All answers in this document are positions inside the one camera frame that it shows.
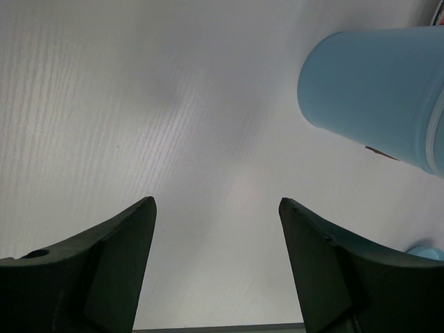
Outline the blue cylindrical lunch container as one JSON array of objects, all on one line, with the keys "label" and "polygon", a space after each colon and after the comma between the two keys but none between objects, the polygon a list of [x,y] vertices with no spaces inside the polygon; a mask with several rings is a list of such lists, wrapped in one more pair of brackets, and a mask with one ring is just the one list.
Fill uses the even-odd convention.
[{"label": "blue cylindrical lunch container", "polygon": [[443,175],[443,28],[345,31],[319,42],[298,79],[303,116]]}]

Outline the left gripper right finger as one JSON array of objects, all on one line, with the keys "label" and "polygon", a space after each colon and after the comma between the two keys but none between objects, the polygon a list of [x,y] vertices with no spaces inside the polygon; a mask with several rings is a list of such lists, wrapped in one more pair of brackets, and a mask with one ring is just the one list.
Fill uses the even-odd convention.
[{"label": "left gripper right finger", "polygon": [[443,262],[377,244],[283,198],[307,332],[442,332]]}]

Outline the patterned round plate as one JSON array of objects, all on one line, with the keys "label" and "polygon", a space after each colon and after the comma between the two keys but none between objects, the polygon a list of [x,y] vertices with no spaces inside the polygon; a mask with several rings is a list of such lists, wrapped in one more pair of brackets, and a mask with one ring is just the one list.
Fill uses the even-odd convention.
[{"label": "patterned round plate", "polygon": [[431,26],[442,26],[444,22],[444,0],[440,0],[430,22]]}]

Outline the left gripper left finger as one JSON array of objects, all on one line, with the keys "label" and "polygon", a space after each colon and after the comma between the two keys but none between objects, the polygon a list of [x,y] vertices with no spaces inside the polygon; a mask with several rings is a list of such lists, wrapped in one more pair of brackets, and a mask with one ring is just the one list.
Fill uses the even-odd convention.
[{"label": "left gripper left finger", "polygon": [[156,214],[146,197],[64,241],[1,259],[1,331],[131,332]]}]

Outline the aluminium front rail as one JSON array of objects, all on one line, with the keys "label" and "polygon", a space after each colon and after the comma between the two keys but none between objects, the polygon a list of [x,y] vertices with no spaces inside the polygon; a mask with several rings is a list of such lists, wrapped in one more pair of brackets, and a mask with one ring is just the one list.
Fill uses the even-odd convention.
[{"label": "aluminium front rail", "polygon": [[283,323],[266,325],[233,325],[214,327],[183,327],[133,330],[138,333],[298,333],[306,332],[304,323]]}]

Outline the blue round lid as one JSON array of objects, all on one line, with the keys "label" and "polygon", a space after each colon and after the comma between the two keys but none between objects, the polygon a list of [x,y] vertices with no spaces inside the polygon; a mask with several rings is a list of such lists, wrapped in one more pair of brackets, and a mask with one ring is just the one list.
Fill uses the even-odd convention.
[{"label": "blue round lid", "polygon": [[416,246],[407,251],[410,255],[415,255],[419,257],[424,257],[427,259],[444,261],[444,252],[440,248],[429,247],[429,246]]}]

